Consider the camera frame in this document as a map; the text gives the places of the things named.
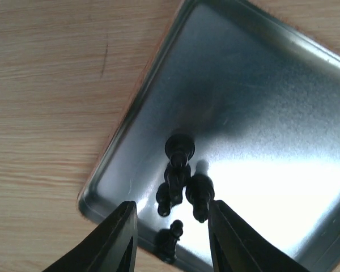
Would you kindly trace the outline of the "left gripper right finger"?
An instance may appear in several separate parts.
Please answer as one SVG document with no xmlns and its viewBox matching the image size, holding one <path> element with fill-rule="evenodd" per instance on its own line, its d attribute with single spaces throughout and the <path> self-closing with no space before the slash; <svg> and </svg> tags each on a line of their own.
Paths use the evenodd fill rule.
<svg viewBox="0 0 340 272">
<path fill-rule="evenodd" d="M 307 271 L 221 200 L 209 204 L 208 229 L 214 271 Z"/>
</svg>

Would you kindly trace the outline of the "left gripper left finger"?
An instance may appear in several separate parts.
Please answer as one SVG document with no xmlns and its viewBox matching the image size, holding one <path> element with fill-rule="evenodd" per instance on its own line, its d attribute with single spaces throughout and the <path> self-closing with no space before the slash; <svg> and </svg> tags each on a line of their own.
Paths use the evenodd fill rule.
<svg viewBox="0 0 340 272">
<path fill-rule="evenodd" d="M 45 271 L 134 271 L 137 244 L 136 203 L 124 201 Z"/>
</svg>

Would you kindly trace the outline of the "black pawn piece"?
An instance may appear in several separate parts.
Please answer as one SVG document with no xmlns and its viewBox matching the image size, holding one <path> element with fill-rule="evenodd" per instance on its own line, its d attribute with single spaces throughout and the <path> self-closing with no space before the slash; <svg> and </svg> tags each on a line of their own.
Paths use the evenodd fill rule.
<svg viewBox="0 0 340 272">
<path fill-rule="evenodd" d="M 190 165 L 184 168 L 174 168 L 170 164 L 164 172 L 164 182 L 160 184 L 156 192 L 158 214 L 166 217 L 171 213 L 173 206 L 182 203 L 183 188 L 187 185 L 191 175 Z"/>
</svg>

